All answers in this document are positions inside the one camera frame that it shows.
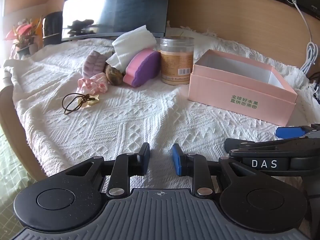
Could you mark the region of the pink white scrunchie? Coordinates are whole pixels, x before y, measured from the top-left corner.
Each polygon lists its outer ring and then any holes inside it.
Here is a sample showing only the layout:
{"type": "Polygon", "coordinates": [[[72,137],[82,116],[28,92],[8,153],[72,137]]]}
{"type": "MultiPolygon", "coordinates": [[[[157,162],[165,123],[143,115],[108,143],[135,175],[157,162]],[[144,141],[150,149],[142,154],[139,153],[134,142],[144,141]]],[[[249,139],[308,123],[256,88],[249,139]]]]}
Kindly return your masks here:
{"type": "Polygon", "coordinates": [[[77,93],[97,95],[106,93],[108,90],[108,80],[105,73],[99,73],[90,78],[81,78],[78,80],[77,93]]]}

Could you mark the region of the pink purple sponge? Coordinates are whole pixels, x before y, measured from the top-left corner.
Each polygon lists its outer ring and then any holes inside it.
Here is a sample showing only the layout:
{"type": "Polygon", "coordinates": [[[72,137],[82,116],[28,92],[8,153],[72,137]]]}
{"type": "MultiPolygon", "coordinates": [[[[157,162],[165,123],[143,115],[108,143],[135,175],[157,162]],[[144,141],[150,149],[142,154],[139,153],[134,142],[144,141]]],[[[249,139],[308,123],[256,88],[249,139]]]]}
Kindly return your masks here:
{"type": "Polygon", "coordinates": [[[160,61],[159,51],[152,49],[140,51],[127,66],[123,81],[135,88],[144,85],[159,74],[160,61]]]}

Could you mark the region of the lavender knitted scrunchie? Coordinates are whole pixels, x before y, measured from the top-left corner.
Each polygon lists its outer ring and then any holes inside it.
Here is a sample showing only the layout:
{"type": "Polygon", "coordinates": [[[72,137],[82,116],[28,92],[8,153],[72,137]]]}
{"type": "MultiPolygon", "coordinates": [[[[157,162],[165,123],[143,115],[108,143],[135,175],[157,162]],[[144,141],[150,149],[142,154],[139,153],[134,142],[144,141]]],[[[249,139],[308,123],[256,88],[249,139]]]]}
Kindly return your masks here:
{"type": "Polygon", "coordinates": [[[82,77],[91,78],[97,74],[103,73],[105,70],[107,57],[93,50],[86,58],[83,68],[82,77]]]}

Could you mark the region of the pink cardboard box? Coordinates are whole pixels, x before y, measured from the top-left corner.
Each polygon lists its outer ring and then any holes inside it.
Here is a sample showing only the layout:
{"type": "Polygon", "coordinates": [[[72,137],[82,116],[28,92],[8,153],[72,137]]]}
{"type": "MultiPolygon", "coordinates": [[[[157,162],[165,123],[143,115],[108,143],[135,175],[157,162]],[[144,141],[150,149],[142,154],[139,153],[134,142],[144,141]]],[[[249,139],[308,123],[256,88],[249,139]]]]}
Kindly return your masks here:
{"type": "Polygon", "coordinates": [[[188,99],[286,126],[297,93],[271,65],[208,50],[194,64],[188,99]]]}

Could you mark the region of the white textured table cloth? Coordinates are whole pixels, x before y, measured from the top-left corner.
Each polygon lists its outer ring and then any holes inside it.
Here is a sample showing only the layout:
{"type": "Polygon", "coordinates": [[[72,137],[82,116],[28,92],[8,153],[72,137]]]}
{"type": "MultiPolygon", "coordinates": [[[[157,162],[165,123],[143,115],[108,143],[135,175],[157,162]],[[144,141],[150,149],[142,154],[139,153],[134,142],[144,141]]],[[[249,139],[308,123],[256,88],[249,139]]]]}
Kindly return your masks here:
{"type": "Polygon", "coordinates": [[[133,178],[131,185],[187,187],[189,179],[176,177],[171,162],[174,143],[184,152],[217,160],[225,154],[227,138],[275,139],[275,125],[191,102],[186,85],[170,86],[158,78],[139,88],[111,86],[96,105],[65,115],[62,99],[76,91],[81,67],[94,50],[110,53],[111,41],[90,38],[50,45],[26,59],[5,61],[31,155],[48,176],[96,155],[112,160],[136,152],[148,142],[148,174],[133,178]]]}

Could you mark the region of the brown round ball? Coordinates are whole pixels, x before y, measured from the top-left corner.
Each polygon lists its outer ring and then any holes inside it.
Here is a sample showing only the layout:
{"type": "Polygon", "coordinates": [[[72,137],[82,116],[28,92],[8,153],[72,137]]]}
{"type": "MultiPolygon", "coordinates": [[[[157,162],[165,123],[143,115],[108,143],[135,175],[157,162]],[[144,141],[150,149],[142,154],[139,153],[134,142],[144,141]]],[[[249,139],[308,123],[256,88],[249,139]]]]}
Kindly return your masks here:
{"type": "Polygon", "coordinates": [[[109,64],[105,66],[105,75],[108,82],[113,86],[119,86],[123,83],[123,74],[109,64]]]}

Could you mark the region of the clear plastic jar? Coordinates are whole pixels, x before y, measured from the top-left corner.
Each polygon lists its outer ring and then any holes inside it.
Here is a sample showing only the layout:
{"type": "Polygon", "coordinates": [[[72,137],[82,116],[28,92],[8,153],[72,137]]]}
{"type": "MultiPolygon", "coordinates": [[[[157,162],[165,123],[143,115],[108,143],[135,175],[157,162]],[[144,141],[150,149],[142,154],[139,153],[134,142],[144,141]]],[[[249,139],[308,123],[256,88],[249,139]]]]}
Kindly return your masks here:
{"type": "Polygon", "coordinates": [[[168,36],[160,41],[161,80],[168,85],[187,85],[194,62],[192,37],[168,36]]]}

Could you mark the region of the black speaker box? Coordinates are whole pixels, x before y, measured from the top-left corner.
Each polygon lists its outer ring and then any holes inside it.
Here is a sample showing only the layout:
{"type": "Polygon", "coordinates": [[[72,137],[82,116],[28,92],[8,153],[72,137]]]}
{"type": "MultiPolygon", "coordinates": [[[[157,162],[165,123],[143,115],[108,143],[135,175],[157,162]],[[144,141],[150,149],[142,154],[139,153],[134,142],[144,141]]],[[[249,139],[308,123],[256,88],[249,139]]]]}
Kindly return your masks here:
{"type": "Polygon", "coordinates": [[[60,44],[62,39],[62,11],[48,14],[42,21],[43,46],[60,44]]]}

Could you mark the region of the black computer monitor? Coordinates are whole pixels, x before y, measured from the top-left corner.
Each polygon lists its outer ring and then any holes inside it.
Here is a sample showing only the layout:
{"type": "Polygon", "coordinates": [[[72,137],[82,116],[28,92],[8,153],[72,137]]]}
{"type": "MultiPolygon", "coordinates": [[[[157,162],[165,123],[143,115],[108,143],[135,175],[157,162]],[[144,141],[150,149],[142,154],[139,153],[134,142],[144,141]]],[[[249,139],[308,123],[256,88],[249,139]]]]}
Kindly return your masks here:
{"type": "Polygon", "coordinates": [[[163,37],[169,0],[65,0],[62,40],[118,37],[146,26],[154,37],[163,37]]]}

